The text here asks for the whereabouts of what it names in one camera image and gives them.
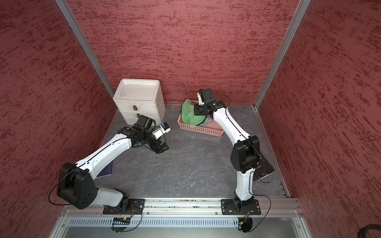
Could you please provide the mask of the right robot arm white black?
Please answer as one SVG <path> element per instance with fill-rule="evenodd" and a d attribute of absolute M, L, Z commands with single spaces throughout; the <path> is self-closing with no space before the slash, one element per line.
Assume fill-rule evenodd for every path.
<path fill-rule="evenodd" d="M 223 102 L 195 104 L 196 116 L 210 116 L 217 122 L 230 139 L 233 148 L 230 156 L 231 164 L 237 171 L 237 186 L 233 203 L 238 211 L 249 209 L 254 205 L 252 189 L 253 175 L 260 158 L 260 141 L 257 136 L 245 132 L 231 116 Z"/>

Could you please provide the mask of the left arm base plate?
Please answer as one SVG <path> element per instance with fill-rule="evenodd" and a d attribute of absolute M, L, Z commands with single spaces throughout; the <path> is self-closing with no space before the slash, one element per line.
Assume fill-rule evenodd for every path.
<path fill-rule="evenodd" d="M 116 207 L 105 206 L 104 215 L 141 215 L 144 209 L 145 199 L 128 198 L 123 199 Z"/>

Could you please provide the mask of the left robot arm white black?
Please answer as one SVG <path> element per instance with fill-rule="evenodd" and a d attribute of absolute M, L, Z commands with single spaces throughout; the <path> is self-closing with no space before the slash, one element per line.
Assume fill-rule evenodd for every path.
<path fill-rule="evenodd" d="M 167 151 L 169 146 L 161 138 L 170 130 L 167 123 L 157 125 L 154 119 L 140 116 L 133 126 L 120 129 L 89 156 L 74 164 L 64 164 L 56 185 L 57 196 L 77 209 L 103 206 L 105 214 L 131 212 L 134 206 L 125 192 L 97 187 L 94 180 L 119 155 L 131 148 L 145 147 L 156 154 Z"/>

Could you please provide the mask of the grey striped dishcloth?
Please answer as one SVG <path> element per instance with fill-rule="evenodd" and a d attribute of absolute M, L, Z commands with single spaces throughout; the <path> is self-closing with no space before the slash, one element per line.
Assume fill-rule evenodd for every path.
<path fill-rule="evenodd" d="M 211 117 L 205 117 L 204 121 L 198 125 L 198 127 L 206 127 L 209 123 L 211 123 Z"/>

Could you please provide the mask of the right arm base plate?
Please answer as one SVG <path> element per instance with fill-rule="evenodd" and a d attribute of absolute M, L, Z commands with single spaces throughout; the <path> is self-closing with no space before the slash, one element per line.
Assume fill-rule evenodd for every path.
<path fill-rule="evenodd" d="M 239 198 L 221 199 L 221 210 L 223 215 L 261 215 L 258 200 L 249 199 L 241 201 Z"/>

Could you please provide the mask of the green dishcloth black trim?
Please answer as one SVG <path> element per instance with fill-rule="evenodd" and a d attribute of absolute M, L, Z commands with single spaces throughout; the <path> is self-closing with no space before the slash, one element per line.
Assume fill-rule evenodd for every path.
<path fill-rule="evenodd" d="M 195 116 L 194 115 L 194 103 L 191 99 L 187 99 L 181 108 L 181 119 L 183 123 L 198 126 L 204 122 L 206 116 Z"/>

